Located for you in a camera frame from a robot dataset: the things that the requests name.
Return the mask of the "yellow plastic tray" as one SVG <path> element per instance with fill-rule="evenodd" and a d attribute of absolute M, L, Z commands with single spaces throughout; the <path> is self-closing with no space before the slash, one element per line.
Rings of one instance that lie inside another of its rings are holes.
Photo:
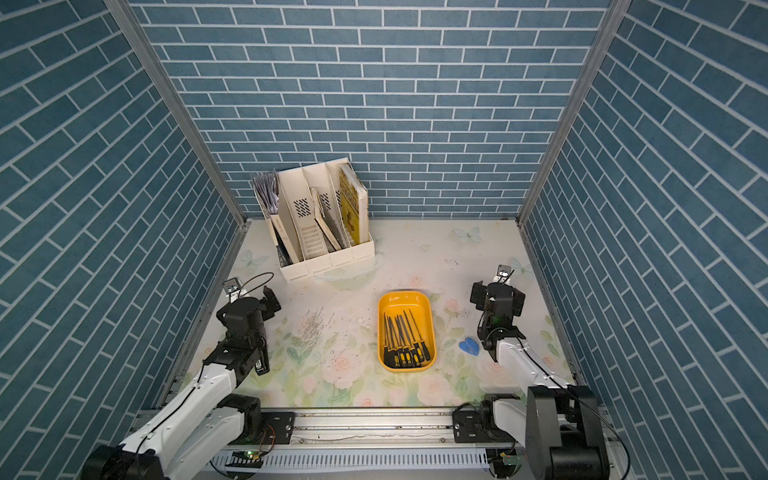
<path fill-rule="evenodd" d="M 437 360 L 432 309 L 419 291 L 391 291 L 378 304 L 379 362 L 394 373 L 416 373 Z"/>

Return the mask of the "file tool yellow black handle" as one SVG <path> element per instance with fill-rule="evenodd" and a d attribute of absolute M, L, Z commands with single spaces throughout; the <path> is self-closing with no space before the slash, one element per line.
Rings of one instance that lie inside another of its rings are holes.
<path fill-rule="evenodd" d="M 383 349 L 384 349 L 383 361 L 384 361 L 384 365 L 385 366 L 391 367 L 392 366 L 392 363 L 391 363 L 392 361 L 391 361 L 391 351 L 390 351 L 389 328 L 388 328 L 388 322 L 387 322 L 386 315 L 383 316 L 382 328 L 384 330 L 384 335 L 383 335 L 383 345 L 384 345 L 383 346 Z"/>

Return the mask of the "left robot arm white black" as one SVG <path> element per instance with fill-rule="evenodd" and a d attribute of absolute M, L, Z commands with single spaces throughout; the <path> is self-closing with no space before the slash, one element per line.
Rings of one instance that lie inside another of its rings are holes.
<path fill-rule="evenodd" d="M 115 446 L 85 461 L 82 479 L 191 479 L 226 445 L 264 436 L 261 402 L 235 392 L 251 374 L 270 372 L 265 322 L 281 310 L 263 287 L 230 295 L 216 312 L 225 337 L 193 380 L 153 418 Z"/>

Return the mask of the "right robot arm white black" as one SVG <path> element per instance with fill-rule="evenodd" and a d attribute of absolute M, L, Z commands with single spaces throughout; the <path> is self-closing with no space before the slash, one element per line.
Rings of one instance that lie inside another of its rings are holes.
<path fill-rule="evenodd" d="M 524 401 L 486 400 L 483 407 L 492 425 L 523 447 L 536 479 L 607 479 L 610 465 L 596 398 L 589 388 L 546 368 L 532 350 L 514 325 L 524 301 L 524 293 L 501 275 L 487 285 L 472 285 L 470 302 L 482 312 L 481 346 L 526 395 Z"/>

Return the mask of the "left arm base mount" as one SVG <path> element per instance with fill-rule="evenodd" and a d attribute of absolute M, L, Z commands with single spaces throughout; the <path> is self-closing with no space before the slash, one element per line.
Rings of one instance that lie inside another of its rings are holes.
<path fill-rule="evenodd" d="M 243 432 L 236 443 L 247 445 L 288 445 L 296 420 L 293 411 L 262 411 L 245 415 Z"/>

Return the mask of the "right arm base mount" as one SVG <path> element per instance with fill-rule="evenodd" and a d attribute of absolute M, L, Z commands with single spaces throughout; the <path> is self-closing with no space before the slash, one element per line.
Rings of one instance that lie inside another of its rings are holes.
<path fill-rule="evenodd" d="M 454 410 L 452 427 L 454 442 L 457 444 L 512 444 L 515 442 L 511 435 L 496 428 L 482 413 L 472 409 Z"/>

